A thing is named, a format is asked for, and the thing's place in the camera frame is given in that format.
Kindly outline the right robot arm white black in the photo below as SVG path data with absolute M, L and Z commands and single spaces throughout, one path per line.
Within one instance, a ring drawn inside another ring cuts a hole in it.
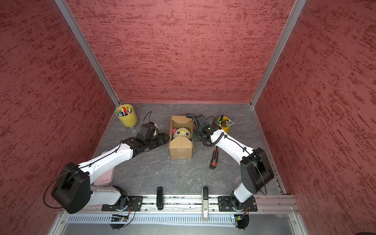
M 252 149 L 240 143 L 217 124 L 209 124 L 203 115 L 186 113 L 185 116 L 193 120 L 197 138 L 204 146 L 222 149 L 239 164 L 241 183 L 231 193 L 231 206 L 238 211 L 243 209 L 246 201 L 275 177 L 266 152 L 262 148 Z

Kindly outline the white yellow toy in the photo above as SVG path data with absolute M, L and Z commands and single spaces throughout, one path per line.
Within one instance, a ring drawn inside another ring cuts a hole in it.
M 173 139 L 176 139 L 177 137 L 186 137 L 188 140 L 192 139 L 192 134 L 189 129 L 185 127 L 181 128 L 174 128 L 173 129 Z

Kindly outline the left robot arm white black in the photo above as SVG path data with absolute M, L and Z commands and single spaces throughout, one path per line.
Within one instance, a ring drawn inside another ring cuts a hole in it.
M 52 188 L 51 196 L 68 213 L 79 212 L 87 206 L 108 205 L 117 211 L 129 209 L 127 192 L 119 186 L 96 187 L 96 181 L 117 165 L 137 155 L 167 144 L 169 136 L 159 133 L 144 142 L 135 138 L 122 140 L 108 153 L 80 164 L 66 164 Z

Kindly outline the brown cardboard express box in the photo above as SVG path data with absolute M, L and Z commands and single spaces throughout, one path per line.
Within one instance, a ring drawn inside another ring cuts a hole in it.
M 173 139 L 173 129 L 185 127 L 193 135 L 193 121 L 186 116 L 172 116 L 170 119 L 169 133 L 170 141 L 168 149 L 172 160 L 190 160 L 193 155 L 193 137 L 188 140 L 186 137 Z

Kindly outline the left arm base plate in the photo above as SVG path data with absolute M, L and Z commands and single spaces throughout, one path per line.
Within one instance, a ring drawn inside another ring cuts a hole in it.
M 140 195 L 123 197 L 120 199 L 120 203 L 103 205 L 101 210 L 103 212 L 128 212 L 129 210 L 139 212 L 143 204 L 143 199 L 144 197 Z

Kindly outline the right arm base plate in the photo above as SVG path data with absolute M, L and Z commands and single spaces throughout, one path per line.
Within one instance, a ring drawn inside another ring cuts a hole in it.
M 234 196 L 219 196 L 218 207 L 220 212 L 257 212 L 257 204 L 254 196 L 245 202 L 239 202 Z

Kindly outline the red black utility knife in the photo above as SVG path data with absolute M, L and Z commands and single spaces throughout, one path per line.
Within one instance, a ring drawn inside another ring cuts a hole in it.
M 218 156 L 219 156 L 219 148 L 216 147 L 215 150 L 213 151 L 213 154 L 212 154 L 209 169 L 215 169 L 217 167 Z

